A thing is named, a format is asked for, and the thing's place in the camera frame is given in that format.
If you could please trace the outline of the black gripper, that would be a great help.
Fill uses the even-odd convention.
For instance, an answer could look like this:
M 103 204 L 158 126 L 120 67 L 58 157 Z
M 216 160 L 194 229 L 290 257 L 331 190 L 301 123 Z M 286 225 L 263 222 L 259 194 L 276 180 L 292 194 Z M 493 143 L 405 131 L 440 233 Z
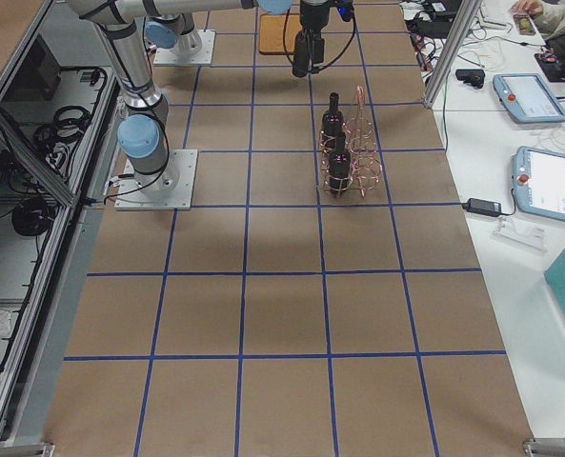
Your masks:
M 301 0 L 299 20 L 302 30 L 312 34 L 309 38 L 309 53 L 313 65 L 324 63 L 325 40 L 320 35 L 328 25 L 332 3 L 327 0 Z

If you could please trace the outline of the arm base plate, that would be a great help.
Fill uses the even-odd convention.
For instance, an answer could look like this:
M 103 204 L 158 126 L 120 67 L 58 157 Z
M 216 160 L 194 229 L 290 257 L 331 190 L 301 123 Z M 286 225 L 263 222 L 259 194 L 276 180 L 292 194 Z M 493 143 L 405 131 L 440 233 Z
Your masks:
M 215 36 L 214 30 L 193 30 L 181 35 L 172 48 L 158 47 L 153 63 L 157 67 L 210 66 Z
M 197 149 L 172 149 L 167 168 L 148 187 L 156 175 L 148 179 L 135 174 L 127 159 L 124 172 L 131 177 L 120 181 L 114 207 L 117 210 L 190 210 L 197 160 Z

